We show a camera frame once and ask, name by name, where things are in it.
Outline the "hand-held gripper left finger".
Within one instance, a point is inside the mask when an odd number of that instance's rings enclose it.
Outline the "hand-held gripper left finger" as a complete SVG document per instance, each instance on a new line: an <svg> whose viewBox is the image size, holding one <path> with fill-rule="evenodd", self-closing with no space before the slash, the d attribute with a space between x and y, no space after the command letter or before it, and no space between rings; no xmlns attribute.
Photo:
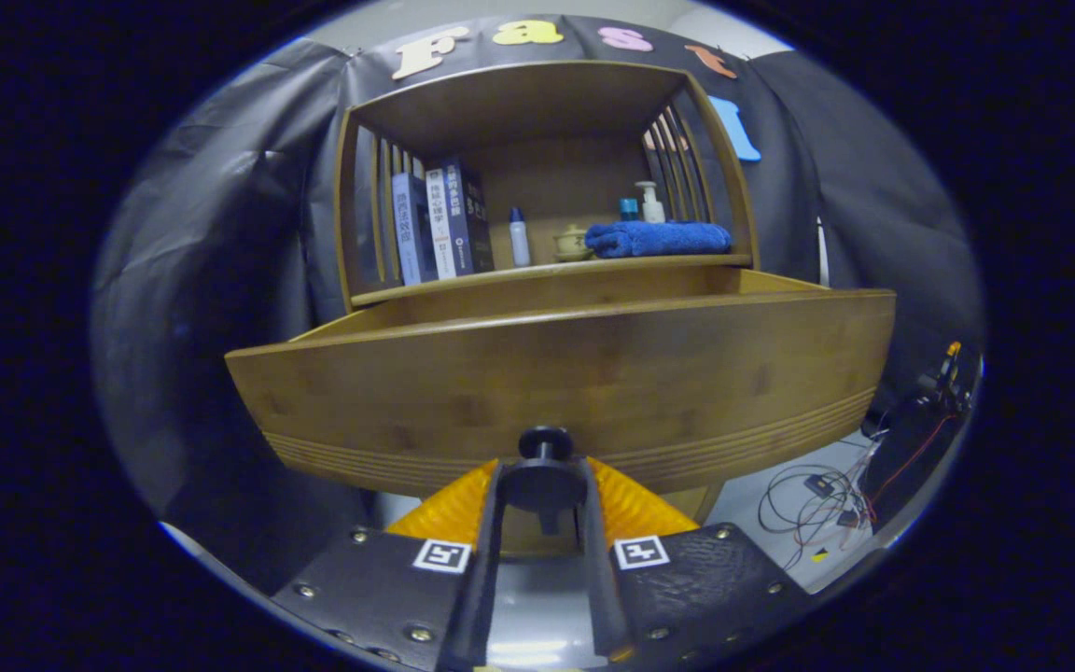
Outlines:
<svg viewBox="0 0 1075 672"><path fill-rule="evenodd" d="M398 535L355 525L336 533L272 596L322 645L375 671L469 671L486 663L494 612L502 464L449 485L461 530Z"/></svg>

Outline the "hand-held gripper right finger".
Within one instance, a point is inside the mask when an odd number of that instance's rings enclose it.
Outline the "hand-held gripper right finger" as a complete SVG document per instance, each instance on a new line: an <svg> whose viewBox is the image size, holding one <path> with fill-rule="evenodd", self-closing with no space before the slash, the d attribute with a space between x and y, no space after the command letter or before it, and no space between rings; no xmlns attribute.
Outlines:
<svg viewBox="0 0 1075 672"><path fill-rule="evenodd" d="M594 650L611 666L720 666L809 615L814 597L731 523L700 526L585 456Z"/></svg>

